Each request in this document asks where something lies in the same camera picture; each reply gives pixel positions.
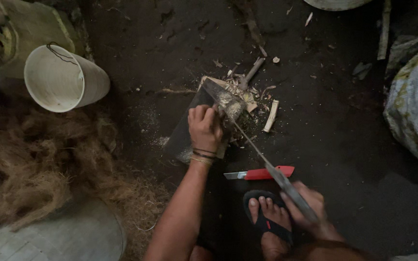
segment black bracelet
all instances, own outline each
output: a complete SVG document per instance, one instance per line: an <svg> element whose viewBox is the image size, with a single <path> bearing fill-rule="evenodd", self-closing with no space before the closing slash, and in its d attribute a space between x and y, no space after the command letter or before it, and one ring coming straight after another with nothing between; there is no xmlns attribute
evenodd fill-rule
<svg viewBox="0 0 418 261"><path fill-rule="evenodd" d="M196 148L193 148L193 150L197 150L197 151L204 151L204 152L207 152L207 153L217 154L217 152L205 151L205 150L202 150L202 149L196 149Z"/></svg>
<svg viewBox="0 0 418 261"><path fill-rule="evenodd" d="M216 159L216 157L207 156L207 155L201 154L201 153L196 152L196 151L193 151L193 154L198 155L200 157L208 158L208 159Z"/></svg>

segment utility knife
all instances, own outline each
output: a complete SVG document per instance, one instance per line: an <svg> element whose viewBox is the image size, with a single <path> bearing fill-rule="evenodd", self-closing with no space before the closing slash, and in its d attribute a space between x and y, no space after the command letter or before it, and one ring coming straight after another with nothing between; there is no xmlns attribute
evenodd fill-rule
<svg viewBox="0 0 418 261"><path fill-rule="evenodd" d="M276 169L281 171L285 177L290 177L293 174L294 167L291 166L276 166ZM253 169L241 172L224 173L227 179L244 179L244 180L260 180L273 179L267 169Z"/></svg>

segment black flip-flop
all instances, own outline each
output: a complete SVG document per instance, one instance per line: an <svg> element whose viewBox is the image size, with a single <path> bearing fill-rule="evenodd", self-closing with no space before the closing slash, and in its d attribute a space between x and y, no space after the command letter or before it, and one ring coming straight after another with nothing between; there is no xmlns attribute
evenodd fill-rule
<svg viewBox="0 0 418 261"><path fill-rule="evenodd" d="M284 241L286 241L287 243L289 243L291 246L293 246L293 235L291 231L288 231L288 229L282 227L281 225L265 217L264 214L262 213L262 209L260 206L259 206L259 212L257 215L257 221L255 224L253 223L253 217L251 216L251 212L249 211L249 200L251 198L255 198L259 200L260 196L263 196L266 199L269 197L272 199L274 204L276 204L280 208L287 209L283 201L278 200L277 197L273 193L270 193L264 190L251 190L251 191L248 191L246 194L244 194L244 197L243 197L244 211L246 212L246 215L248 216L249 221L251 221L251 223L254 226L258 227L262 233L271 232L275 234L276 236L280 237L281 239L283 239Z"/></svg>

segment person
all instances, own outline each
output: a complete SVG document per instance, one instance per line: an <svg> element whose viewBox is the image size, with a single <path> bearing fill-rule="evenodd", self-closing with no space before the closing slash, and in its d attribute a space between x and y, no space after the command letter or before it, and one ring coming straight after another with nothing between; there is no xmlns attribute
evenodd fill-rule
<svg viewBox="0 0 418 261"><path fill-rule="evenodd" d="M222 128L216 107L199 105L189 110L189 133L195 154L187 173L174 193L162 217L155 226L152 240L144 256L145 261L166 260L211 260L212 253L196 246L202 218L202 201L209 168L221 142ZM261 248L266 261L307 260L307 261L364 261L366 254L345 243L327 220L323 196L306 187L300 181L294 182L298 192L314 209L319 222L312 224L301 214L284 193L282 201L275 196L258 196L246 201L247 213L254 225L266 232L261 237ZM311 233L316 241L296 249L291 255L290 215L299 227Z"/></svg>

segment dirt floor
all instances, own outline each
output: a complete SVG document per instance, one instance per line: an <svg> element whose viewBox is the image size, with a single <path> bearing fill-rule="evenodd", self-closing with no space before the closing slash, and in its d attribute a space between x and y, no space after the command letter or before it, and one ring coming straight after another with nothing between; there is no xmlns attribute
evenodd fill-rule
<svg viewBox="0 0 418 261"><path fill-rule="evenodd" d="M382 117L386 63L376 62L382 2L345 12L301 0L253 2L269 57L252 86L276 85L269 94L281 109L275 132L261 131L265 116L245 124L247 132L257 135L255 143L274 165L296 168L292 180L325 196L330 220L350 244L380 258L417 250L418 160L392 138ZM235 62L241 63L237 72L246 73L262 56L241 11L228 0L97 0L81 8L96 63L112 80L101 103L120 126L124 155L174 190L186 166L162 147L201 76L222 78ZM364 80L354 80L351 72L361 61L373 68ZM261 259L260 237L241 199L250 189L278 187L228 181L222 174L262 167L251 147L231 146L211 171L201 242L221 260ZM309 240L300 231L295 235L298 243Z"/></svg>

